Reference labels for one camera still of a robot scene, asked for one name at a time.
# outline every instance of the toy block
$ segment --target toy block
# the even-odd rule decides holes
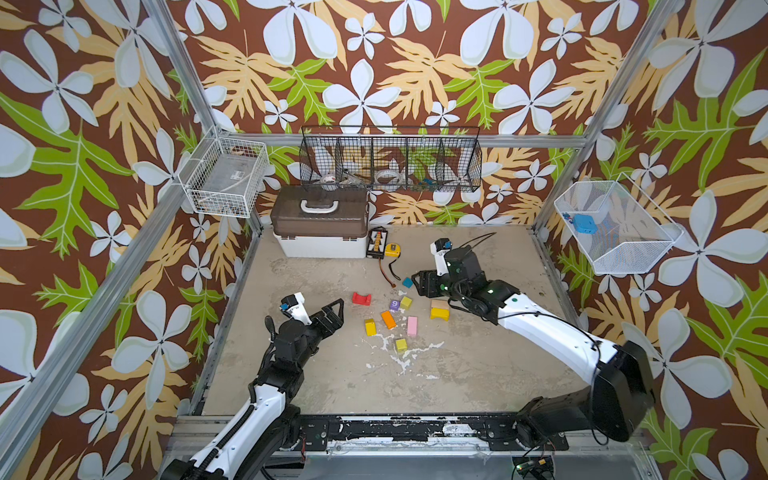
[[[448,321],[448,317],[451,314],[450,310],[446,310],[444,308],[433,308],[429,312],[429,318],[442,318],[446,322]]]
[[[395,323],[395,319],[392,318],[390,312],[382,312],[382,319],[384,320],[386,327],[390,330],[397,326],[397,323]]]
[[[359,295],[357,292],[352,294],[352,303],[355,305],[364,305],[364,306],[370,306],[371,305],[371,296],[370,295]]]
[[[408,317],[408,336],[416,336],[416,327],[419,319],[415,316]]]
[[[376,335],[376,324],[373,322],[373,319],[366,320],[366,333],[368,336]]]

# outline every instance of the black cable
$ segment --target black cable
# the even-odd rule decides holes
[[[396,261],[397,261],[397,259],[399,259],[399,258],[400,258],[400,257],[395,257],[395,259],[394,259],[393,261],[389,262],[389,272],[392,274],[392,276],[394,276],[394,277],[395,277],[395,279],[396,279],[397,281],[402,281],[402,278],[400,278],[399,276],[397,276],[397,273],[395,273],[395,271],[394,271],[394,270],[392,270],[392,264],[393,264],[394,262],[396,262]]]

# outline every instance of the blue block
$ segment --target blue block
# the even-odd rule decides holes
[[[579,233],[587,233],[590,235],[597,233],[598,231],[592,217],[582,214],[574,215],[574,228]]]

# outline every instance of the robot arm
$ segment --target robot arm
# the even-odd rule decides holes
[[[452,249],[450,240],[442,238],[430,250],[436,269],[412,276],[419,295],[447,296],[452,308],[519,333],[589,385],[553,399],[531,400],[518,422],[518,437],[525,445],[530,448],[559,432],[582,429],[597,429],[619,442],[630,438],[655,403],[650,363],[642,348],[593,336],[504,280],[486,280],[471,246]]]
[[[303,367],[320,341],[344,324],[341,299],[312,316],[303,304],[301,293],[283,299],[280,310],[289,320],[278,333],[272,318],[266,318],[270,345],[258,376],[248,385],[249,399],[210,444],[189,462],[173,460],[161,480],[253,478],[278,448],[298,441],[300,410],[290,402],[304,381]]]

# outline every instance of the brown lid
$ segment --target brown lid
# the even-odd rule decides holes
[[[270,217],[281,237],[364,237],[368,233],[368,192],[359,188],[286,185]]]

